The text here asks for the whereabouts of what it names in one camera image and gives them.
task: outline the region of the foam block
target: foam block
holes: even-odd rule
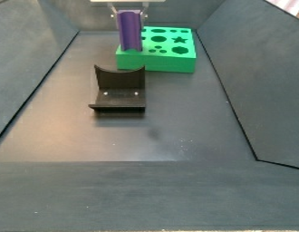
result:
[[[145,26],[141,37],[141,52],[122,51],[118,46],[118,69],[137,69],[145,65],[147,71],[193,73],[196,50],[190,29]]]

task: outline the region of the black holder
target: black holder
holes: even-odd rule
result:
[[[87,106],[98,110],[145,110],[145,67],[133,71],[109,71],[95,67],[97,100]]]

